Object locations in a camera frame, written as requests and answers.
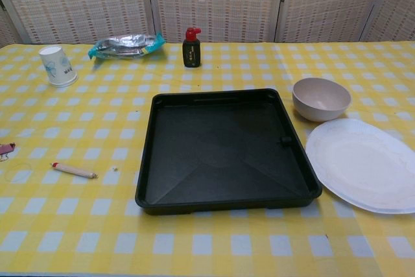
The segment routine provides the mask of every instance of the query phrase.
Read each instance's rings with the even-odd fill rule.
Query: beige bowl
[[[305,78],[294,85],[292,100],[304,118],[327,121],[337,118],[346,110],[351,96],[347,89],[331,80]]]

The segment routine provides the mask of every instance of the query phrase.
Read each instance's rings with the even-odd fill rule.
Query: plastic bag
[[[97,58],[141,58],[159,49],[166,41],[159,33],[156,36],[131,34],[115,36],[97,41],[88,51],[89,59]]]

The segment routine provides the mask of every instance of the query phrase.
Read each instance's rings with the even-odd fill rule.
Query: small bottle
[[[183,62],[185,67],[200,66],[200,41],[196,34],[201,32],[200,29],[189,27],[186,31],[186,39],[183,42]]]

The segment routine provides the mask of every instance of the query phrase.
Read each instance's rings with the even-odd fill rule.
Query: paper plate
[[[316,127],[306,153],[318,179],[340,198],[377,213],[415,212],[415,152],[356,119]]]

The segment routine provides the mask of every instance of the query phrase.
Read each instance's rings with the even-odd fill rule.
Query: black plastic tray
[[[277,91],[153,98],[136,192],[147,213],[306,206],[321,192]]]

